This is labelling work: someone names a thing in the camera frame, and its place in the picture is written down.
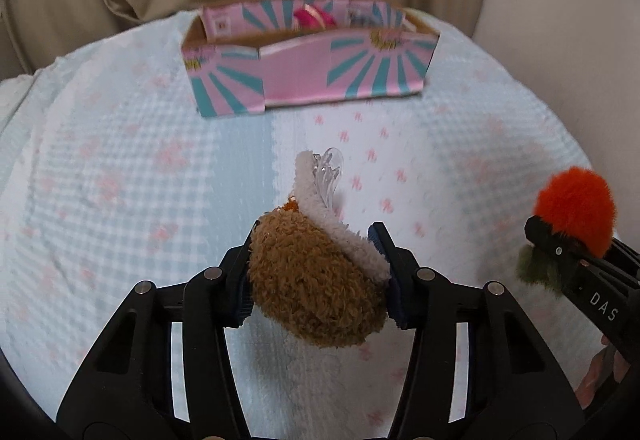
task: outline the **plush toy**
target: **plush toy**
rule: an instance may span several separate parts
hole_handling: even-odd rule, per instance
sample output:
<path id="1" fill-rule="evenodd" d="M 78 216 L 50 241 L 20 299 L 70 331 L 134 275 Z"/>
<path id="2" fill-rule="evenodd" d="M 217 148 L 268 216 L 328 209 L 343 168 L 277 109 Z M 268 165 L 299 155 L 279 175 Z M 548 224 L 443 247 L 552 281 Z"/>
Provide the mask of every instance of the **plush toy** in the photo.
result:
<path id="1" fill-rule="evenodd" d="M 292 196 L 252 232 L 248 276 L 267 317 L 321 347 L 361 344 L 386 320 L 389 265 L 366 238 L 335 216 L 340 152 L 304 151 Z"/>
<path id="2" fill-rule="evenodd" d="M 595 257 L 602 258 L 611 246 L 616 206 L 607 182 L 589 169 L 571 167 L 554 175 L 538 194 L 533 213 L 562 233 L 581 242 Z M 561 294 L 561 279 L 555 258 L 537 247 L 520 250 L 518 277 Z"/>

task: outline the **clear glass object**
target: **clear glass object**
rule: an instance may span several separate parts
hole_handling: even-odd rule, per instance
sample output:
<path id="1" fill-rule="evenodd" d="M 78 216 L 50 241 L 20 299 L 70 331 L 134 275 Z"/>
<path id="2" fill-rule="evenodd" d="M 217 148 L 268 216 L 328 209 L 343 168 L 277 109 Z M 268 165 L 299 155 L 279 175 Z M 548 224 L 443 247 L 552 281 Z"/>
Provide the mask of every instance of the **clear glass object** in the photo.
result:
<path id="1" fill-rule="evenodd" d="M 314 153 L 314 159 L 316 161 L 314 166 L 316 189 L 318 189 L 318 193 L 328 210 L 334 211 L 335 187 L 340 181 L 344 164 L 342 153 L 336 147 L 330 147 L 322 156 Z"/>

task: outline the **pink and teal striped box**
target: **pink and teal striped box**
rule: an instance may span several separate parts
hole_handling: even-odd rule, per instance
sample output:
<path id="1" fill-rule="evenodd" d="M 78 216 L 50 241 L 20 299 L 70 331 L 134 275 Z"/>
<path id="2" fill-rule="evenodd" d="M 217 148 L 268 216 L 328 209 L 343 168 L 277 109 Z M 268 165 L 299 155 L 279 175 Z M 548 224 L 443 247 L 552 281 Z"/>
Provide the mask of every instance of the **pink and teal striped box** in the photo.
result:
<path id="1" fill-rule="evenodd" d="M 337 27 L 296 29 L 305 4 Z M 418 93 L 438 38 L 383 0 L 244 0 L 203 7 L 182 55 L 200 114 L 218 117 Z"/>

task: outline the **sunburst pattern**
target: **sunburst pattern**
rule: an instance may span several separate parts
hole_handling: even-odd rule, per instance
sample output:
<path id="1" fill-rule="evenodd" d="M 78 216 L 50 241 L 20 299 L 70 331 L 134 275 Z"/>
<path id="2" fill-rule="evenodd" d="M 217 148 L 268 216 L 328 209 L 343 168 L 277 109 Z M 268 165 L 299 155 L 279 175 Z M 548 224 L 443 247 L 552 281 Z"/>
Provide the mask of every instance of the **sunburst pattern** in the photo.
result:
<path id="1" fill-rule="evenodd" d="M 264 112 L 262 79 L 239 70 L 240 67 L 238 63 L 234 63 L 234 68 L 218 64 L 214 70 L 191 77 L 198 110 L 203 117 Z"/>
<path id="2" fill-rule="evenodd" d="M 207 45 L 187 52 L 201 115 L 406 95 L 423 88 L 438 38 L 401 30 L 404 12 L 381 0 L 244 2 L 205 10 L 203 20 L 235 34 L 282 30 L 293 26 L 293 13 L 304 4 L 331 12 L 339 24 L 364 20 L 374 28 L 344 27 L 261 49 Z"/>
<path id="3" fill-rule="evenodd" d="M 331 13 L 339 25 L 347 24 L 350 13 L 375 20 L 380 27 L 400 27 L 402 10 L 382 0 L 262 0 L 222 8 L 205 8 L 202 16 L 210 37 L 240 33 L 291 29 L 293 13 L 312 4 Z"/>
<path id="4" fill-rule="evenodd" d="M 372 45 L 368 34 L 336 38 L 330 47 L 332 67 L 326 75 L 327 88 L 343 90 L 346 98 L 420 91 L 435 46 L 433 36 L 404 32 L 388 50 Z"/>

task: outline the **orange fur pompom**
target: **orange fur pompom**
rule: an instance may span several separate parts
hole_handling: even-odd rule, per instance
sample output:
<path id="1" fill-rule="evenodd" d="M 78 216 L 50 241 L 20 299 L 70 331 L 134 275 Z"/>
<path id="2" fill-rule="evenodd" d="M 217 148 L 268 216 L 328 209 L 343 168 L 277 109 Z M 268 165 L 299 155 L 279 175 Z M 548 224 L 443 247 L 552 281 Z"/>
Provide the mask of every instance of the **orange fur pompom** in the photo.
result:
<path id="1" fill-rule="evenodd" d="M 616 205 L 607 182 L 589 169 L 573 166 L 551 177 L 533 212 L 554 233 L 577 238 L 598 258 L 611 246 Z"/>
<path id="2" fill-rule="evenodd" d="M 299 211 L 300 208 L 298 207 L 298 202 L 296 201 L 295 198 L 289 197 L 289 200 L 287 200 L 286 204 L 284 204 L 281 209 L 283 211 Z"/>

